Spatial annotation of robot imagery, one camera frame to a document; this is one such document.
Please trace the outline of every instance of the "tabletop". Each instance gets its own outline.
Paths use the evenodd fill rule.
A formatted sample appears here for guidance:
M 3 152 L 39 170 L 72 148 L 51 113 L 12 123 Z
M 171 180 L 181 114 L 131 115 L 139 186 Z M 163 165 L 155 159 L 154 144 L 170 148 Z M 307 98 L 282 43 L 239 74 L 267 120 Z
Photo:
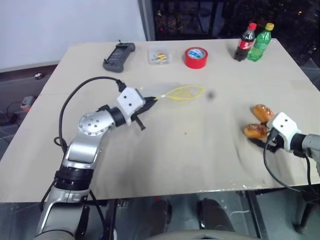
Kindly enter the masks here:
M 73 89 L 86 79 L 109 76 L 138 90 L 168 84 L 197 84 L 206 90 L 194 100 L 163 98 L 136 123 L 112 132 L 91 182 L 98 199 L 131 198 L 208 191 L 278 188 L 265 169 L 262 149 L 250 143 L 242 128 L 259 121 L 251 113 L 265 104 L 285 112 L 304 134 L 320 134 L 320 92 L 273 39 L 257 62 L 233 59 L 237 39 L 135 42 L 122 73 L 103 69 L 102 60 L 115 43 L 72 46 L 44 86 L 0 161 L 0 202 L 38 202 L 54 178 L 63 154 L 53 143 L 60 109 Z M 148 63 L 148 46 L 166 44 L 167 65 Z M 183 61 L 189 47 L 208 51 L 202 69 Z M 110 80 L 87 84 L 72 98 L 63 118 L 69 143 L 86 113 L 112 104 L 119 95 Z M 307 184 L 304 159 L 279 150 L 267 161 L 290 186 Z M 320 183 L 311 160 L 311 181 Z

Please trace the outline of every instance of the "tape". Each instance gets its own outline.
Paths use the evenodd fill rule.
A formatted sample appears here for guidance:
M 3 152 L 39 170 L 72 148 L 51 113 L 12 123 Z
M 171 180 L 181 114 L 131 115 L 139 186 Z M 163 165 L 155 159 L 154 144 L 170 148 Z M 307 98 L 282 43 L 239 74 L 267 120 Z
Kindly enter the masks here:
M 184 52 L 185 65 L 191 69 L 201 69 L 207 64 L 208 52 L 201 47 L 190 47 Z

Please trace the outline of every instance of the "cola bottle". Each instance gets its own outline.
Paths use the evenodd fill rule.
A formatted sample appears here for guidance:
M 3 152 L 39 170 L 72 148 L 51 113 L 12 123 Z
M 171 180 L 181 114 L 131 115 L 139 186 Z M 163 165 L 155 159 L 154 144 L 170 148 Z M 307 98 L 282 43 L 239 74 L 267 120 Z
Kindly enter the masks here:
M 242 34 L 241 40 L 238 44 L 238 48 L 234 54 L 234 59 L 239 62 L 245 60 L 249 50 L 254 44 L 255 40 L 255 30 L 257 28 L 257 24 L 250 23 L 248 29 Z

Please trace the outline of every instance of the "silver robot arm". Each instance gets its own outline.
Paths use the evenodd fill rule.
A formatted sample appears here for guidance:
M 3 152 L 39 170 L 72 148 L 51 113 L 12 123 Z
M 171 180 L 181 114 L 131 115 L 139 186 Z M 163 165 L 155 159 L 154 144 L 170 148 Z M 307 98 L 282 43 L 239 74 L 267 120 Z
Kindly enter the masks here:
M 297 151 L 304 153 L 316 162 L 320 176 L 320 136 L 315 134 L 301 134 L 296 122 L 284 112 L 276 114 L 267 124 L 269 129 L 274 129 L 283 139 L 283 148 L 287 152 Z
M 80 219 L 86 211 L 84 202 L 90 193 L 99 154 L 105 147 L 104 140 L 115 127 L 130 125 L 132 116 L 138 122 L 135 114 L 145 103 L 145 98 L 136 89 L 127 87 L 117 98 L 115 107 L 85 114 L 80 119 L 76 137 L 55 173 L 35 240 L 75 239 Z

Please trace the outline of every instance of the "red bottle cap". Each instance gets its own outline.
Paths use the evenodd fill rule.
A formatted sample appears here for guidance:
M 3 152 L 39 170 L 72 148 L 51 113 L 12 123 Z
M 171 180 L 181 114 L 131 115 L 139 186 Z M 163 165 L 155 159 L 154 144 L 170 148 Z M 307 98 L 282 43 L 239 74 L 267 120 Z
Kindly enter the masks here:
M 257 24 L 255 24 L 254 22 L 252 22 L 252 23 L 250 23 L 249 24 L 249 27 L 248 27 L 250 30 L 252 30 L 252 31 L 254 31 L 254 30 L 256 30 L 256 28 L 257 28 Z

